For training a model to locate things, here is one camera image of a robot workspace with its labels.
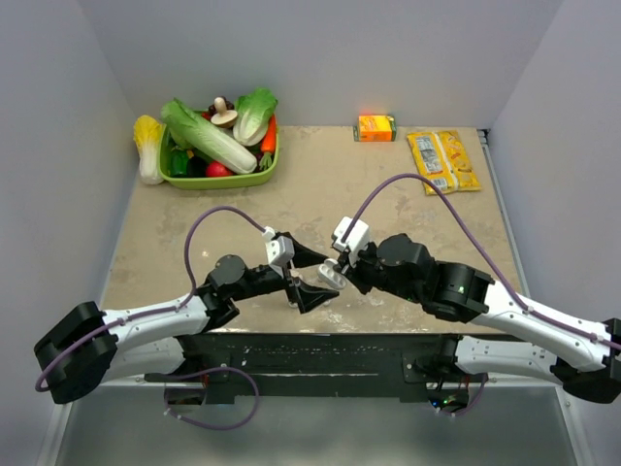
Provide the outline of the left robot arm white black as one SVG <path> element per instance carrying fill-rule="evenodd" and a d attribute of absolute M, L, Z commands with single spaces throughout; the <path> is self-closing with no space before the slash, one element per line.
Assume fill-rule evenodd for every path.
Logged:
<path fill-rule="evenodd" d="M 289 233 L 266 243 L 268 262 L 253 268 L 235 254 L 216 261 L 205 282 L 172 301 L 125 310 L 76 306 L 35 345 L 42 369 L 36 383 L 54 403 L 74 402 L 103 382 L 140 373 L 194 379 L 201 357 L 180 338 L 207 333 L 236 318 L 239 301 L 282 291 L 305 314 L 338 297 L 345 279 L 336 260 L 310 250 Z"/>

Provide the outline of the white oval charging case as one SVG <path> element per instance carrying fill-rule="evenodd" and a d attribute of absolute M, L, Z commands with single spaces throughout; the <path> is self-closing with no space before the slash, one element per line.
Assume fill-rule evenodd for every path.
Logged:
<path fill-rule="evenodd" d="M 342 290 L 346 287 L 345 277 L 337 270 L 339 263 L 333 258 L 327 258 L 317 268 L 319 280 L 326 283 L 335 290 Z"/>

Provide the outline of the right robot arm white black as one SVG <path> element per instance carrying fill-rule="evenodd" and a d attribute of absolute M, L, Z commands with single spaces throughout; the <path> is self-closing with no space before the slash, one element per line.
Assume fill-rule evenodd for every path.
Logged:
<path fill-rule="evenodd" d="M 332 237 L 340 272 L 361 293 L 376 288 L 418 304 L 438 319 L 507 333 L 505 340 L 443 337 L 437 353 L 414 367 L 446 382 L 505 373 L 549 381 L 584 401 L 609 404 L 620 394 L 620 322 L 567 316 L 524 298 L 471 266 L 438 261 L 406 234 L 380 244 Z"/>

